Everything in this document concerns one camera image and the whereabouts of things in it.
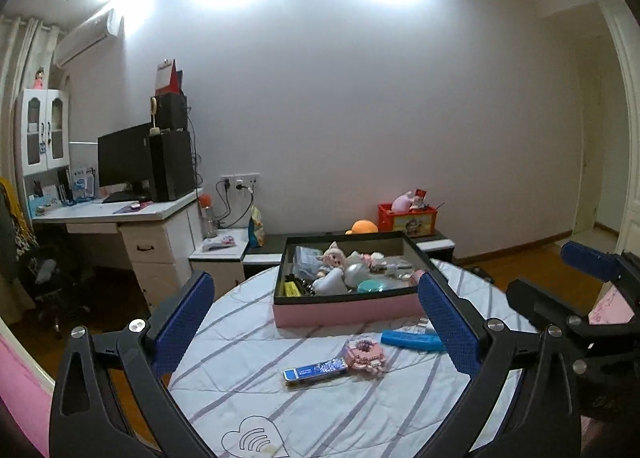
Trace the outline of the white plush toy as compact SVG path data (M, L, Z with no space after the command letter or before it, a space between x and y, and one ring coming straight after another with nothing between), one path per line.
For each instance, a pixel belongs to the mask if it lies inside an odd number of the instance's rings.
M324 277L317 276L312 283L312 290L315 295L320 296L356 291L360 283L370 277L370 266L370 256L357 251L352 252L350 256L346 256L346 265L343 270L334 268Z

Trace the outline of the white side table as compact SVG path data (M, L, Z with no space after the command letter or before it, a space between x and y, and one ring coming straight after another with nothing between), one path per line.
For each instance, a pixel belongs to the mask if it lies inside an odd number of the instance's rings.
M221 249L205 250L205 241L189 256L193 270L205 271L213 278L215 301L245 280L243 257L248 247L246 229L225 229L219 234L232 237L235 245Z

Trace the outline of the black computer monitor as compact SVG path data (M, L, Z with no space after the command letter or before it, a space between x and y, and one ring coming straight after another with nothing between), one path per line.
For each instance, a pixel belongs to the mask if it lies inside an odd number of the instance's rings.
M100 186L125 186L124 190L110 191L104 203L151 200L150 129L149 123L143 123L98 138Z

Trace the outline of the chair with dark clothes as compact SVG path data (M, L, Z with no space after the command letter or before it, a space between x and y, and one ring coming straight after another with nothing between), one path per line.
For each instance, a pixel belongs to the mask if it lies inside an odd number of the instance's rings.
M60 299L62 280L55 259L47 257L17 199L11 181L1 178L1 276L18 282L35 305L38 321L50 322L54 336L62 339Z

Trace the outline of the low black white cabinet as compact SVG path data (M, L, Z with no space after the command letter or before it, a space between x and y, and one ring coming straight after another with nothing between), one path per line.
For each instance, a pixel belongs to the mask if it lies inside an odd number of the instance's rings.
M289 244L303 247L326 249L335 241L346 255L351 251L383 252L384 254L402 254L406 248L413 247L419 252L431 254L441 261L451 262L456 244L441 233L431 236L408 238L400 231L391 233L368 233L367 235L345 235L344 233L290 233L289 235L268 236L260 248L247 248L242 262L248 266L278 266L282 257L288 258L286 248Z

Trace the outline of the pink plush in crate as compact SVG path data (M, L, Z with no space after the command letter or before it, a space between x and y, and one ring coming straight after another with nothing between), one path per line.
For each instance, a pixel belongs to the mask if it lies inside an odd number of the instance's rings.
M412 206L413 192L407 191L393 201L392 205L390 206L390 210L394 214L406 214L411 210Z

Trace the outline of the pink doll on cabinet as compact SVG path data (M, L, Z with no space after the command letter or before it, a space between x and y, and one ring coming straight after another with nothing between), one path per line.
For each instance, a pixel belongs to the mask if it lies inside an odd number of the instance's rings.
M43 89L44 88L44 69L42 66L37 70L34 77L34 85L32 88L34 89Z

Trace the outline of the clear plastic packet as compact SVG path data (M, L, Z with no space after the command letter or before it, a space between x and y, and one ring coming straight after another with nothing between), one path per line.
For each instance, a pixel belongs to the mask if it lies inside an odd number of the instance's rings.
M293 274L305 280L314 280L322 267L322 252L319 249L298 245L294 250Z

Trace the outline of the white desk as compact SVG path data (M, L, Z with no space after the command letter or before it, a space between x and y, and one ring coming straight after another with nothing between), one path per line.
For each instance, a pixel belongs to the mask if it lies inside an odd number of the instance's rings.
M203 240L198 190L137 211L129 202L105 200L54 207L32 223L63 225L71 235L118 236L151 311L191 278L189 257Z

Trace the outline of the yellow snack bag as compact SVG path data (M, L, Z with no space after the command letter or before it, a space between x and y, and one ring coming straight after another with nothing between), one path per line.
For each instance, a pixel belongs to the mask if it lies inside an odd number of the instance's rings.
M248 245L251 248L261 248L266 239L266 231L262 222L262 213L258 207L252 207L248 221Z

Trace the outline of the pink quilt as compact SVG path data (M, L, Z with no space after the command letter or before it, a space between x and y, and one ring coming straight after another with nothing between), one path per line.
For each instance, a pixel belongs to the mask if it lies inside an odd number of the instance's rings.
M1 399L41 457L49 457L49 429L55 383L1 320Z

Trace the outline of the white air conditioner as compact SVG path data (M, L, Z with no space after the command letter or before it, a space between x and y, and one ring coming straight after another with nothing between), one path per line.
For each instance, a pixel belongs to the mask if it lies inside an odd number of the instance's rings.
M53 55L55 66L62 69L96 44L116 37L121 26L122 15L114 8L97 14L78 25L56 46Z

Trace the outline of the wall power strip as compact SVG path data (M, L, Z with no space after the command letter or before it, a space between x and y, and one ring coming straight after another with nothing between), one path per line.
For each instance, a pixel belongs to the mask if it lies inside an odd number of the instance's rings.
M222 181L228 181L230 186L234 189L255 190L259 184L258 173L221 175L220 179Z

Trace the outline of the small baby doll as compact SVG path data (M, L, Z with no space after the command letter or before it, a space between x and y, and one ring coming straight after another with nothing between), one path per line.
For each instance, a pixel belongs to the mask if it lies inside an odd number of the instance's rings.
M334 268L339 268L343 270L346 265L346 256L344 252L340 249L338 244L333 241L329 248L324 251L322 256L319 257L319 261L321 263L320 269L318 270L318 277L324 277Z

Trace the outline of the orange plush toy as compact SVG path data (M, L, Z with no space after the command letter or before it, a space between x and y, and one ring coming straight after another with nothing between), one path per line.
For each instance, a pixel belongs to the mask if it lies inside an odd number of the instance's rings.
M368 233L377 233L378 225L368 219L360 219L352 224L348 230L345 231L346 235L367 235Z

